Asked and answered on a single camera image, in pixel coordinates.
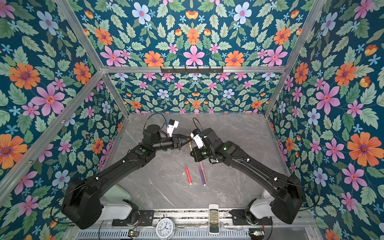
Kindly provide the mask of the purple highlighter pen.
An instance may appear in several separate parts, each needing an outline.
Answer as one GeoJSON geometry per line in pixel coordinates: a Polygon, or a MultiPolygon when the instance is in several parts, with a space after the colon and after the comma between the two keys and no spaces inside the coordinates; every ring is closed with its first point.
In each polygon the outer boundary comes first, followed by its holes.
{"type": "Polygon", "coordinates": [[[201,176],[201,180],[202,180],[202,184],[203,186],[206,186],[207,183],[206,183],[206,179],[204,177],[204,173],[203,173],[203,170],[199,167],[199,173],[200,173],[200,176],[201,176]]]}

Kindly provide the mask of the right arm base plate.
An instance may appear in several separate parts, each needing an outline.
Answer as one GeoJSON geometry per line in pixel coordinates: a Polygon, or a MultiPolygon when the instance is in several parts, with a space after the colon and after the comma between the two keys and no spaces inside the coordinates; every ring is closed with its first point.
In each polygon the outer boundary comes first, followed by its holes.
{"type": "Polygon", "coordinates": [[[229,211],[232,216],[232,222],[235,226],[272,226],[273,220],[271,217],[257,219],[251,212],[245,209],[232,209],[229,211]]]}

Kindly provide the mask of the beige capybara pen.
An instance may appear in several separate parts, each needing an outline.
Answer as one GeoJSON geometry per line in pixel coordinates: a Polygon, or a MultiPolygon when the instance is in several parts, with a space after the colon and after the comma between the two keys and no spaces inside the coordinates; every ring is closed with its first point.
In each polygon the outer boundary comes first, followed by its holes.
{"type": "Polygon", "coordinates": [[[190,136],[190,135],[188,135],[188,137],[190,138],[190,141],[189,141],[189,146],[190,146],[190,149],[191,149],[191,151],[193,150],[193,148],[192,148],[192,137],[190,136]]]}

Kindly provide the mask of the white analog clock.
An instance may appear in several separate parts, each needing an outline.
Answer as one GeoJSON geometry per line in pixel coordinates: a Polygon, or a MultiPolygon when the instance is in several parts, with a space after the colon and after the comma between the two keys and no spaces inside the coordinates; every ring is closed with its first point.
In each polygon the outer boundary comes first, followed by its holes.
{"type": "Polygon", "coordinates": [[[156,225],[156,234],[161,240],[170,240],[176,230],[175,223],[169,218],[161,219],[156,225]]]}

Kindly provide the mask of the black hook rail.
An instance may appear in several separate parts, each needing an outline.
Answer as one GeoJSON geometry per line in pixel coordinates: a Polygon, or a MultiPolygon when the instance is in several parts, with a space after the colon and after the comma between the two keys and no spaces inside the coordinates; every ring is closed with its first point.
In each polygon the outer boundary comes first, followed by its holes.
{"type": "Polygon", "coordinates": [[[223,67],[160,67],[162,74],[221,74],[223,67]]]}

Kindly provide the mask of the white remote control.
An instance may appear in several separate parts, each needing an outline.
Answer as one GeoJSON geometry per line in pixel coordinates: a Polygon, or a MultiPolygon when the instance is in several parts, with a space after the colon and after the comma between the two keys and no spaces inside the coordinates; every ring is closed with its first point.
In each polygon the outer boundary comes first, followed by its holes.
{"type": "Polygon", "coordinates": [[[209,204],[209,234],[218,235],[220,233],[220,211],[218,204],[209,204]]]}

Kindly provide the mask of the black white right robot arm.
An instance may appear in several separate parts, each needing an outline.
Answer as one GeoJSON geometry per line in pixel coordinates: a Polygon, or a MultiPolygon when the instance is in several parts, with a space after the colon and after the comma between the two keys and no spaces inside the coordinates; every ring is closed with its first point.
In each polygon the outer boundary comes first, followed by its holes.
{"type": "Polygon", "coordinates": [[[245,208],[245,219],[255,225],[259,220],[276,217],[291,225],[305,200],[304,188],[297,176],[286,176],[272,170],[247,154],[239,145],[223,142],[211,128],[193,130],[196,143],[191,156],[196,162],[208,159],[211,164],[223,163],[239,170],[264,188],[266,195],[253,199],[245,208]]]}

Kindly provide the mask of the pale green sponge block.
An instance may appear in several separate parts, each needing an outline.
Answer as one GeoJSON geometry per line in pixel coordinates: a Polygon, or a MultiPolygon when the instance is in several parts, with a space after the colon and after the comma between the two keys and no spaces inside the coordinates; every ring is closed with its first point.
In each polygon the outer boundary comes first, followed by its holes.
{"type": "Polygon", "coordinates": [[[131,201],[133,197],[119,185],[114,185],[104,194],[103,198],[109,202],[121,202],[123,200],[131,201]]]}

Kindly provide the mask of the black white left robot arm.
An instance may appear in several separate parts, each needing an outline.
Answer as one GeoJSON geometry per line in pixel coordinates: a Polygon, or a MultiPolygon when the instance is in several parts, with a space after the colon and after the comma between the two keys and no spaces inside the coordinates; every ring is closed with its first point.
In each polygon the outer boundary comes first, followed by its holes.
{"type": "Polygon", "coordinates": [[[191,140],[186,135],[168,135],[158,125],[148,126],[143,130],[143,140],[121,160],[92,177],[71,180],[61,212],[81,230],[106,220],[122,220],[130,226],[135,225],[139,220],[137,205],[127,199],[113,202],[101,198],[120,180],[147,165],[157,151],[179,149],[191,140]]]}

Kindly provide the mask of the lilac cap beige pen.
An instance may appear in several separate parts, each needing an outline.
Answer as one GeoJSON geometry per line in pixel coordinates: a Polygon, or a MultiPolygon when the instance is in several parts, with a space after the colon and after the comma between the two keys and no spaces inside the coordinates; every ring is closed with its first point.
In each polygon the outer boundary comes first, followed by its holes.
{"type": "Polygon", "coordinates": [[[206,183],[207,183],[207,178],[206,178],[206,174],[205,174],[205,169],[204,169],[204,164],[203,164],[203,162],[200,162],[200,168],[203,170],[204,177],[205,177],[205,179],[206,179],[206,183]]]}

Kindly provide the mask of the pink highlighter pen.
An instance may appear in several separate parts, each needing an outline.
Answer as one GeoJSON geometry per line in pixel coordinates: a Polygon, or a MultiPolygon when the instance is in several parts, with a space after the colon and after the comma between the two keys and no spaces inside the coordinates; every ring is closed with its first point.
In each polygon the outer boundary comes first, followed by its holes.
{"type": "Polygon", "coordinates": [[[189,168],[187,165],[185,165],[185,171],[186,171],[186,175],[187,175],[187,178],[188,178],[188,183],[189,185],[192,185],[193,182],[192,182],[192,178],[191,178],[191,175],[190,175],[190,171],[189,171],[189,168]]]}

